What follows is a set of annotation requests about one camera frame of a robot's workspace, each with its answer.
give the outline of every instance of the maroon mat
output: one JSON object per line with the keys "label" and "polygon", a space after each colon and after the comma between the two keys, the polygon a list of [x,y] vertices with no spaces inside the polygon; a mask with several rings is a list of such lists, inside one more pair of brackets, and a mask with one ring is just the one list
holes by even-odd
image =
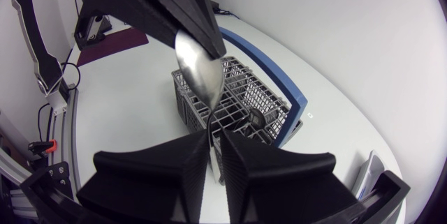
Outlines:
{"label": "maroon mat", "polygon": [[134,29],[125,29],[107,35],[98,45],[81,51],[78,66],[98,60],[108,55],[121,52],[148,43],[146,34]]}

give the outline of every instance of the gray object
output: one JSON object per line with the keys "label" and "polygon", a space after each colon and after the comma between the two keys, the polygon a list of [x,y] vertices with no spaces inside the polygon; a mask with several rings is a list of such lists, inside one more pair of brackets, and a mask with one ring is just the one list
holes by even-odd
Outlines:
{"label": "gray object", "polygon": [[224,87],[220,60],[211,58],[202,45],[182,30],[175,37],[175,53],[186,83],[198,99],[213,110]]}
{"label": "gray object", "polygon": [[358,200],[361,200],[363,196],[371,192],[382,172],[385,172],[385,165],[377,152],[372,150],[368,160],[360,168],[351,192]]}

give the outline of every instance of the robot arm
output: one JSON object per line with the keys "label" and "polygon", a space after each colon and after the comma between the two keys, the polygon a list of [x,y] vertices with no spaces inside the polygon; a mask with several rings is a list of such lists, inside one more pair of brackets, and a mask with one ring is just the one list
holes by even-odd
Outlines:
{"label": "robot arm", "polygon": [[75,39],[82,50],[99,42],[104,15],[112,15],[174,48],[181,29],[197,40],[214,59],[225,46],[208,0],[83,0]]}

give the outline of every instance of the white panel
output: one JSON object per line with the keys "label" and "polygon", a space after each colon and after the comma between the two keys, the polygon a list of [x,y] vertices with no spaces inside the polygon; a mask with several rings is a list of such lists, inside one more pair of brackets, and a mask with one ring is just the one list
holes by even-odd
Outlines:
{"label": "white panel", "polygon": [[447,35],[438,0],[214,0],[325,75],[374,124],[415,220],[447,154]]}
{"label": "white panel", "polygon": [[75,45],[76,22],[78,21],[78,12],[76,11],[75,0],[57,0],[60,9],[60,15],[64,31],[70,47]]}

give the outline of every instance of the red clip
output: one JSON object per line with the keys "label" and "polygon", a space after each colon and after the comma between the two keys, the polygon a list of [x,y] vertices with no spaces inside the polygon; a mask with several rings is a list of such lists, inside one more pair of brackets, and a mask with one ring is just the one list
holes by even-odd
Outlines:
{"label": "red clip", "polygon": [[45,150],[45,152],[47,154],[52,153],[53,151],[56,151],[56,149],[57,149],[57,142],[56,142],[56,140],[50,140],[50,142],[53,142],[53,146]]}

